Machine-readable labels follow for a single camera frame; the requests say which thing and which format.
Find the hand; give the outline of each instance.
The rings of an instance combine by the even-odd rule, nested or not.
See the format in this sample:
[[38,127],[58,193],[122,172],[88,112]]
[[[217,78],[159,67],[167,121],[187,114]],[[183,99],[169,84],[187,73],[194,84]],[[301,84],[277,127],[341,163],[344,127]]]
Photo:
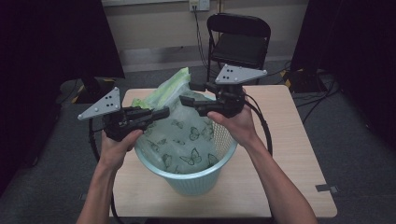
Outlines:
[[251,109],[247,105],[244,105],[241,113],[230,119],[214,111],[207,113],[207,116],[216,123],[224,126],[230,132],[233,139],[242,147],[246,147],[248,143],[258,137],[254,128]]
[[137,138],[143,133],[142,130],[134,130],[126,135],[122,141],[116,142],[106,136],[102,131],[102,151],[99,163],[107,169],[118,171],[124,161],[126,152],[134,148]]

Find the chair backrest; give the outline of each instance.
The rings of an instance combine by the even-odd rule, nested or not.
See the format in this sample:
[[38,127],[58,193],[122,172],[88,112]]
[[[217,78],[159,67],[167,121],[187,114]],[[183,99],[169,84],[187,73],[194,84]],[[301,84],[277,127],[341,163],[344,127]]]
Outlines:
[[206,25],[212,38],[211,31],[231,35],[260,36],[268,39],[271,36],[270,26],[262,19],[252,16],[218,13],[210,16]]

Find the black curtain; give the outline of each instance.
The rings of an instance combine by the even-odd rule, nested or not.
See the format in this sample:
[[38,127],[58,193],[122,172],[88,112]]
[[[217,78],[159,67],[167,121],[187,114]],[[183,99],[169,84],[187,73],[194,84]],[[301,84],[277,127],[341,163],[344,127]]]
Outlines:
[[396,7],[310,0],[291,69],[336,74],[371,130],[396,148]]
[[124,74],[100,0],[2,1],[0,30],[2,193],[63,82]]

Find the black cable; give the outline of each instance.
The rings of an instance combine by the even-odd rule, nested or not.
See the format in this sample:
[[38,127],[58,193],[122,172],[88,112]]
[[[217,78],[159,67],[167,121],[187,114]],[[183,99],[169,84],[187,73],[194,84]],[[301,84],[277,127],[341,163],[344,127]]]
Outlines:
[[257,101],[255,99],[253,99],[253,97],[251,97],[250,95],[248,95],[246,93],[245,93],[245,95],[254,102],[254,104],[257,106],[257,109],[259,110],[260,114],[262,115],[262,110],[260,109],[259,104],[257,104]]
[[310,94],[306,96],[299,96],[299,97],[293,97],[293,100],[310,100],[313,98],[320,98],[323,97],[326,94],[326,92],[317,92],[316,94]]
[[267,140],[267,149],[271,156],[273,156],[273,145],[272,145],[272,138],[270,129],[268,128],[267,121],[265,121],[264,116],[260,112],[260,109],[254,107],[249,101],[245,101],[245,104],[250,107],[259,117],[260,123],[262,124],[262,128],[264,129],[265,138]]
[[[96,146],[96,140],[95,140],[95,133],[98,131],[93,130],[93,119],[89,120],[89,137],[90,137],[90,145],[91,149],[93,152],[94,157],[96,158],[96,161],[99,162],[100,160],[100,155],[98,148]],[[116,210],[116,204],[114,202],[114,192],[111,192],[111,202],[110,202],[110,208],[111,208],[111,213],[113,214],[113,217],[116,219],[116,221],[120,224],[124,224],[122,220],[120,219],[119,215],[117,214]]]
[[305,124],[305,122],[306,122],[306,120],[308,119],[309,115],[311,115],[311,113],[312,113],[312,112],[314,111],[314,109],[320,104],[320,102],[322,102],[325,98],[329,97],[330,92],[332,91],[332,87],[333,87],[334,83],[335,83],[335,79],[332,81],[332,84],[331,84],[331,86],[329,87],[329,89],[327,90],[326,94],[325,94],[322,98],[318,99],[318,100],[317,100],[317,103],[316,103],[314,106],[312,106],[312,108],[309,110],[309,112],[305,115],[305,118],[303,119],[303,124]]
[[[201,31],[200,31],[199,23],[198,23],[198,16],[197,16],[196,6],[192,7],[192,10],[193,10],[193,13],[194,13],[195,23],[196,23],[196,28],[197,28],[198,51],[199,51],[199,54],[200,54],[200,57],[201,57],[202,64],[204,65],[204,67],[206,69],[208,69],[209,65],[206,63],[206,60],[205,60],[205,55],[204,55],[204,49],[203,49],[203,44],[202,44]],[[217,73],[216,71],[214,71],[212,69],[209,69],[209,72],[211,74],[216,74]]]
[[[246,94],[247,97],[249,97],[250,99],[253,100],[253,102],[256,104],[257,108],[254,107],[254,105],[252,105],[249,101],[245,101],[245,104],[250,107],[259,117],[260,119],[260,123],[262,124],[262,128],[264,129],[264,134],[265,134],[265,138],[267,141],[267,149],[268,152],[270,153],[271,157],[274,156],[273,153],[273,145],[272,145],[272,137],[271,137],[271,133],[270,133],[270,129],[268,128],[268,124],[267,121],[264,119],[264,116],[262,115],[262,111],[260,110],[259,105],[257,104],[257,102],[253,99],[253,97],[249,96]],[[271,212],[271,223],[275,223],[275,218],[271,209],[271,204],[268,204],[270,206],[270,212]]]
[[93,130],[94,133],[99,133],[101,132],[103,129],[98,129],[98,130]]
[[[337,92],[340,91],[340,88],[337,88],[336,91],[330,93],[330,92],[332,91],[332,88],[333,88],[334,83],[335,83],[335,79],[332,81],[332,84],[329,86],[328,90],[326,91],[326,93],[325,93],[324,95],[321,95],[321,96],[312,96],[312,95],[311,95],[312,98],[313,98],[313,97],[320,97],[320,99],[313,100],[313,101],[310,101],[310,102],[308,102],[308,103],[304,103],[304,104],[301,104],[301,105],[297,105],[296,107],[300,107],[300,106],[304,106],[304,105],[311,105],[311,104],[313,104],[313,103],[315,103],[315,102],[317,102],[317,101],[320,101],[322,98],[330,97],[330,96],[335,95]],[[301,98],[301,97],[294,97],[294,98],[293,98],[293,100],[296,100],[296,99],[304,99],[304,97],[303,97],[303,98]]]
[[283,79],[280,79],[277,83],[271,84],[271,85],[277,85],[280,84],[281,82],[283,82]]
[[220,2],[219,2],[219,13],[221,13],[221,8],[222,8],[222,1],[220,0]]
[[284,68],[283,68],[282,70],[279,70],[279,71],[276,71],[276,72],[274,72],[274,73],[271,73],[271,74],[267,75],[267,77],[276,75],[276,74],[278,74],[278,73],[280,73],[280,72],[282,72],[282,71],[285,71],[285,70],[287,71],[287,70],[290,68],[290,65],[287,65],[287,64],[290,63],[290,62],[291,62],[291,61],[285,62]]

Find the human forearm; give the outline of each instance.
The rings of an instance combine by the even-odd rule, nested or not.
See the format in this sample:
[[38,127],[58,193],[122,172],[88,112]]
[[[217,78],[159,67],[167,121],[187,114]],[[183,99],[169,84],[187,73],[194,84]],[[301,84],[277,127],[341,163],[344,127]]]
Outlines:
[[280,169],[259,137],[244,145],[278,223],[318,223],[303,194]]
[[78,218],[79,223],[108,223],[108,212],[116,172],[101,162],[94,171],[84,207]]

